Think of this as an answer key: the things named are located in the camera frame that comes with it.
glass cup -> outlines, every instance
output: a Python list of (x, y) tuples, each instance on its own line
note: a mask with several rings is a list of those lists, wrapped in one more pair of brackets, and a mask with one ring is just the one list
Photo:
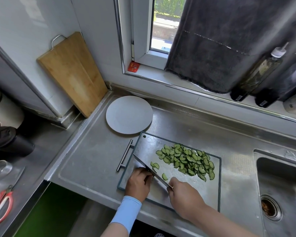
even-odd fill
[(12, 164), (5, 161), (0, 160), (0, 177), (6, 176), (12, 170)]

light blue arm sleeve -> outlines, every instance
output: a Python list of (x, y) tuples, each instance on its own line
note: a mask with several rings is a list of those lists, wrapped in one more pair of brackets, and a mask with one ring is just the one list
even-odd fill
[(121, 205), (118, 207), (114, 218), (111, 223), (120, 223), (128, 231), (133, 227), (135, 219), (140, 211), (141, 202), (138, 199), (135, 199), (130, 196), (124, 196)]

white bottle cap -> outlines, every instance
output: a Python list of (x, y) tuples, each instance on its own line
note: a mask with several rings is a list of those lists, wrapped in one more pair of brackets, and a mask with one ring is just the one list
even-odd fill
[(285, 53), (285, 47), (288, 45), (288, 42), (283, 47), (276, 47), (272, 52), (271, 55), (276, 58), (281, 58)]

sink drain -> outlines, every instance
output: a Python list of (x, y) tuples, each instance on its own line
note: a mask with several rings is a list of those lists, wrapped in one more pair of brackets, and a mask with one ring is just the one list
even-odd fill
[(263, 214), (270, 220), (279, 221), (282, 219), (283, 214), (278, 203), (269, 195), (261, 196), (261, 205)]

curtain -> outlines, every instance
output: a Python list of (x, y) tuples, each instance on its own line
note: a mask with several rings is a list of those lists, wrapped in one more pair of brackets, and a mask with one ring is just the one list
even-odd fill
[(165, 70), (228, 93), (287, 41), (296, 52), (296, 0), (186, 0)]

